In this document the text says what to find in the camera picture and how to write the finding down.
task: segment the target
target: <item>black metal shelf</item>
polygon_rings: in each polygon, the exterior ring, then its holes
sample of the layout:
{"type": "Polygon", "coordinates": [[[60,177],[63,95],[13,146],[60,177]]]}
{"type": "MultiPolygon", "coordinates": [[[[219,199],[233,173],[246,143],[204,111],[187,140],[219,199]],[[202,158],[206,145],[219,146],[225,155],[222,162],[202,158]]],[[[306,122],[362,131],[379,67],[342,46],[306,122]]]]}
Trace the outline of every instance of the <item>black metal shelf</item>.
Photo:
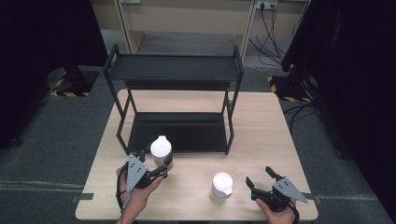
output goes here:
{"type": "Polygon", "coordinates": [[[233,109],[244,74],[238,48],[232,56],[123,54],[113,46],[104,66],[104,74],[121,115],[117,137],[126,154],[140,151],[166,135],[175,152],[229,153],[233,141],[233,109]],[[114,64],[111,61],[117,56],[114,64]],[[128,91],[124,109],[112,80],[122,80],[128,91]],[[235,82],[233,99],[228,91],[235,82]],[[139,112],[131,90],[224,91],[221,112],[139,112]],[[134,109],[134,124],[128,146],[121,137],[129,105],[134,109]],[[224,112],[227,112],[230,136],[227,141],[224,112]]]}

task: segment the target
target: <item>white cup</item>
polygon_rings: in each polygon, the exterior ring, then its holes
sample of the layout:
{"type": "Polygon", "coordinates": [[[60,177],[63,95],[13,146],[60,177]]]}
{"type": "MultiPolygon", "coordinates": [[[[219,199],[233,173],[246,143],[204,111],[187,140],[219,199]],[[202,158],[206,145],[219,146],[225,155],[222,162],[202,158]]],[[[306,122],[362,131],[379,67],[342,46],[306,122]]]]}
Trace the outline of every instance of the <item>white cup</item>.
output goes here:
{"type": "Polygon", "coordinates": [[[233,193],[233,178],[227,173],[218,173],[213,177],[212,192],[220,198],[228,198],[233,193]]]}
{"type": "MultiPolygon", "coordinates": [[[[172,156],[172,145],[166,139],[166,136],[160,135],[157,140],[155,140],[151,146],[150,151],[152,158],[155,161],[157,167],[160,167],[165,164],[165,159],[168,156],[172,156]]],[[[168,171],[170,171],[173,167],[173,162],[168,165],[168,171]]]]}

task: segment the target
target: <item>wooden table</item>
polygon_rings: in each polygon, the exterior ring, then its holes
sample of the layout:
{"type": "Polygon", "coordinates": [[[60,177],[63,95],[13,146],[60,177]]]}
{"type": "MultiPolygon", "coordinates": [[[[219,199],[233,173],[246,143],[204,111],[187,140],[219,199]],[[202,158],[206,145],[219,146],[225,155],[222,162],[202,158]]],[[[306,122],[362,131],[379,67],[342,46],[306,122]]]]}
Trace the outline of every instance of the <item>wooden table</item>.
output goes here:
{"type": "MultiPolygon", "coordinates": [[[[140,110],[202,111],[221,110],[219,91],[134,91],[140,110]]],[[[120,91],[123,102],[126,91],[120,91]]],[[[132,128],[133,111],[124,125],[125,136],[132,128]]],[[[116,131],[120,114],[114,106],[93,161],[83,194],[93,194],[91,200],[80,200],[76,216],[84,220],[109,220],[120,216],[115,198],[116,169],[128,157],[116,131]]],[[[151,194],[139,220],[266,220],[259,206],[250,200],[248,176],[256,188],[271,190],[275,180],[265,173],[270,166],[279,175],[287,176],[301,191],[309,193],[304,171],[290,137],[276,96],[269,92],[239,92],[233,113],[234,140],[229,155],[224,153],[175,153],[174,168],[151,194]],[[233,194],[218,200],[211,194],[213,176],[226,172],[233,178],[233,194]]],[[[152,170],[154,162],[147,155],[145,162],[152,170]]],[[[300,220],[313,220],[318,210],[313,201],[297,202],[300,220]]]]}

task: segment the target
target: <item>power outlet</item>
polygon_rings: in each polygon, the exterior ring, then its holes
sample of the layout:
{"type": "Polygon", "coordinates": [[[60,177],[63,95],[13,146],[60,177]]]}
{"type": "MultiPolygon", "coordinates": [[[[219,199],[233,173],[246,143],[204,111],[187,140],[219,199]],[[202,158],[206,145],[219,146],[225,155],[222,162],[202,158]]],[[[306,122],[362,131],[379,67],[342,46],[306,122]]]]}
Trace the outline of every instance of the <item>power outlet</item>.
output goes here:
{"type": "Polygon", "coordinates": [[[277,0],[259,0],[257,1],[257,9],[262,9],[264,4],[264,10],[276,10],[277,0]]]}

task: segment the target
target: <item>human hand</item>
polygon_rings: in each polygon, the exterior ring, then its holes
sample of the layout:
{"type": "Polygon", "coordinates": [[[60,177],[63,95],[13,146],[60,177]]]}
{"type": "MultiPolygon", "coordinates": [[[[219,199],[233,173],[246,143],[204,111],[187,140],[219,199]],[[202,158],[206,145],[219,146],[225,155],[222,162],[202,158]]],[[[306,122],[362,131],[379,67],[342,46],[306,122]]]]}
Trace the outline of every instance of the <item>human hand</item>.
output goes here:
{"type": "MultiPolygon", "coordinates": [[[[295,199],[290,199],[293,204],[291,206],[294,206],[296,204],[295,199]]],[[[261,199],[256,200],[257,205],[260,207],[260,209],[267,215],[268,221],[271,224],[291,224],[293,223],[294,220],[294,213],[291,210],[291,208],[286,207],[286,209],[282,212],[273,212],[269,208],[269,206],[263,202],[261,199]]]]}
{"type": "MultiPolygon", "coordinates": [[[[119,175],[121,168],[117,170],[117,175],[119,175]]],[[[131,198],[126,205],[120,219],[117,223],[125,224],[125,223],[133,223],[136,217],[145,209],[149,195],[154,191],[163,181],[163,177],[160,176],[155,179],[149,186],[145,189],[133,189],[131,193],[131,198]]],[[[120,178],[120,189],[126,189],[127,179],[126,175],[122,174],[120,178]]],[[[128,192],[122,193],[122,201],[125,202],[128,198],[128,192]]]]}

